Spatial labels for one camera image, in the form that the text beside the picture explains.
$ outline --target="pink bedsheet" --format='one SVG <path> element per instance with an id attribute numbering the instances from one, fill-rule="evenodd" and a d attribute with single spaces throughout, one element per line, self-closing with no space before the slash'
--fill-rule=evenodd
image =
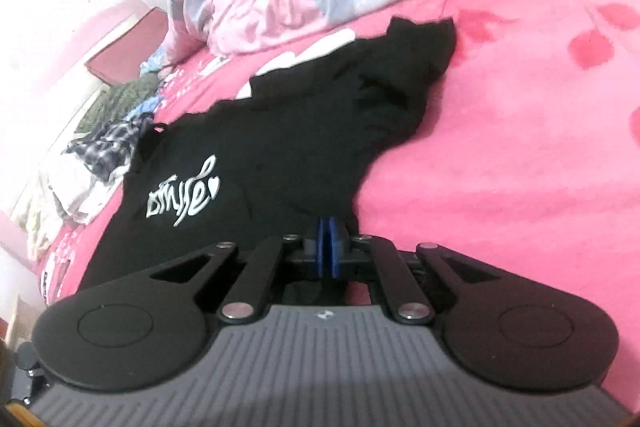
<path id="1" fill-rule="evenodd" d="M 373 165 L 356 201 L 362 230 L 400 248 L 435 241 L 588 298 L 615 320 L 605 388 L 640 405 L 640 0 L 405 0 L 349 24 L 383 32 L 398 14 L 453 16 L 460 45 L 417 136 Z M 196 54 L 166 90 L 159 121 L 232 97 L 284 50 L 210 76 Z M 73 294 L 118 193 L 49 256 Z"/>

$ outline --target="blue cloth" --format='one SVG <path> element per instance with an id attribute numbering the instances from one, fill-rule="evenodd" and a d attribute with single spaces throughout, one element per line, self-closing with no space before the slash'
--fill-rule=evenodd
<path id="1" fill-rule="evenodd" d="M 158 71 L 166 66 L 168 66 L 168 64 L 166 63 L 164 50 L 162 49 L 162 46 L 160 46 L 145 62 L 140 64 L 140 75 L 158 73 Z"/>
<path id="2" fill-rule="evenodd" d="M 129 111 L 129 114 L 125 116 L 124 119 L 127 121 L 130 121 L 130 120 L 133 120 L 134 118 L 139 118 L 140 115 L 145 112 L 155 111 L 156 107 L 160 105 L 160 102 L 162 102 L 163 98 L 164 98 L 163 95 L 158 94 L 157 96 L 152 96 L 151 98 L 146 99 L 144 102 L 141 102 L 140 104 L 138 104 L 137 107 L 135 107 L 134 109 L 131 109 L 131 111 Z"/>

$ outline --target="black cutout hole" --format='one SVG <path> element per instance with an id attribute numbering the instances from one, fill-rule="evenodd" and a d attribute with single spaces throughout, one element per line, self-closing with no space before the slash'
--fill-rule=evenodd
<path id="1" fill-rule="evenodd" d="M 469 264 L 462 263 L 462 261 L 458 261 L 452 257 L 443 257 L 443 259 L 456 273 L 456 275 L 467 284 L 478 284 L 481 282 L 497 281 L 500 279 L 495 275 L 491 275 L 490 273 L 479 270 L 478 268 L 474 268 Z"/>
<path id="2" fill-rule="evenodd" d="M 155 273 L 151 276 L 151 279 L 186 284 L 195 277 L 196 273 L 204 268 L 210 259 L 208 255 L 199 255 L 177 266 Z"/>

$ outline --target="dark red spot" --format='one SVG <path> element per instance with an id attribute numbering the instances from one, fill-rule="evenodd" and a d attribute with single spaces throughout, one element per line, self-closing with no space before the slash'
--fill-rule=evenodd
<path id="1" fill-rule="evenodd" d="M 583 70 L 609 62 L 615 54 L 611 41 L 595 28 L 573 39 L 568 51 L 574 62 Z"/>
<path id="2" fill-rule="evenodd" d="M 513 22 L 483 10 L 460 10 L 457 20 L 458 27 L 473 42 L 495 42 L 497 38 L 489 24 L 504 25 Z"/>
<path id="3" fill-rule="evenodd" d="M 631 117 L 629 117 L 629 129 L 631 131 L 631 136 L 640 147 L 640 107 L 638 107 L 633 113 L 631 113 Z"/>
<path id="4" fill-rule="evenodd" d="M 603 4 L 598 6 L 598 11 L 609 24 L 622 31 L 635 30 L 640 26 L 640 14 L 626 4 Z"/>

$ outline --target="gray ribbed base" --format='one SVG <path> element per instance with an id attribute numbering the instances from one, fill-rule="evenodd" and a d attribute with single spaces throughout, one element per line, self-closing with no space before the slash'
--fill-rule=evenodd
<path id="1" fill-rule="evenodd" d="M 224 328 L 172 381 L 111 395 L 56 385 L 32 411 L 47 427 L 617 427 L 628 416 L 595 386 L 544 397 L 493 387 L 428 328 L 379 307 L 284 306 Z"/>

